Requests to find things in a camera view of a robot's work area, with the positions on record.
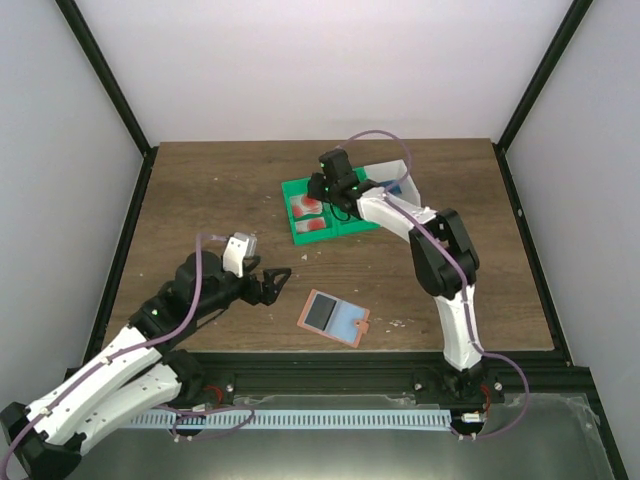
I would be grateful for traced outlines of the pink leather card holder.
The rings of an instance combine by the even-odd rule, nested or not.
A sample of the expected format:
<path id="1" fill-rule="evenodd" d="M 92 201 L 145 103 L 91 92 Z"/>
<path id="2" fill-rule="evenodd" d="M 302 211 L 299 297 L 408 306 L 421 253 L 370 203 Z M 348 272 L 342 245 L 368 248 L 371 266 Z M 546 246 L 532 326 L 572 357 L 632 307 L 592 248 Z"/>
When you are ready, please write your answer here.
<path id="1" fill-rule="evenodd" d="M 331 319 L 324 331 L 316 330 L 303 324 L 309 307 L 317 293 L 332 297 L 337 301 Z M 369 316 L 369 309 L 355 305 L 331 294 L 312 289 L 298 318 L 297 326 L 332 341 L 357 348 L 362 337 L 368 333 Z"/>

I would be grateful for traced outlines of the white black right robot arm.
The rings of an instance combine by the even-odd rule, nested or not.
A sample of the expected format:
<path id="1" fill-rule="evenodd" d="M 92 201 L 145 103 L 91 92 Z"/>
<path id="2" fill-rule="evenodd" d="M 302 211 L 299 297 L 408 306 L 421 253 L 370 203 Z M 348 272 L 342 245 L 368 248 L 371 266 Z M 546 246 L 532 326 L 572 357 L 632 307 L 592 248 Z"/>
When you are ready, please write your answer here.
<path id="1" fill-rule="evenodd" d="M 443 357 L 448 367 L 439 374 L 442 390 L 461 400 L 473 394 L 481 370 L 474 293 L 479 257 L 460 215 L 408 202 L 390 185 L 360 180 L 341 148 L 319 157 L 321 172 L 311 175 L 311 198 L 355 218 L 375 223 L 406 241 L 415 276 L 438 310 Z"/>

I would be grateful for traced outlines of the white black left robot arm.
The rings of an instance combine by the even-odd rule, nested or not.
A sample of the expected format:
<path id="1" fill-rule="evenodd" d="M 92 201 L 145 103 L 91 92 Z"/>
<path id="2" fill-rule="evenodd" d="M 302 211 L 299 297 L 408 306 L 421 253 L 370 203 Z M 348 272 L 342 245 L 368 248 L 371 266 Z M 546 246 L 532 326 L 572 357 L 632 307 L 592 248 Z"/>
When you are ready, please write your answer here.
<path id="1" fill-rule="evenodd" d="M 1 427 L 29 479 L 64 479 L 97 443 L 127 421 L 162 405 L 185 406 L 204 389 L 204 370 L 178 344 L 234 302 L 269 306 L 291 276 L 288 268 L 255 272 L 257 256 L 241 261 L 241 275 L 212 252 L 193 253 L 91 361 L 30 404 L 13 402 Z"/>

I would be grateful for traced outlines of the red circle card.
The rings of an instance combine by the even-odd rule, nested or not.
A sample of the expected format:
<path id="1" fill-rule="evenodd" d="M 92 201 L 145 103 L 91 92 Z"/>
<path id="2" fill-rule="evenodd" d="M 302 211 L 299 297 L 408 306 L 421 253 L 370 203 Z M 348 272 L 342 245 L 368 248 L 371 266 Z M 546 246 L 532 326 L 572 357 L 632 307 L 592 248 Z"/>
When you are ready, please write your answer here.
<path id="1" fill-rule="evenodd" d="M 325 230 L 326 228 L 327 223 L 323 217 L 303 219 L 295 223 L 295 231 L 299 235 Z"/>
<path id="2" fill-rule="evenodd" d="M 300 209 L 303 215 L 318 215 L 322 212 L 323 205 L 319 200 L 302 196 L 300 199 Z"/>

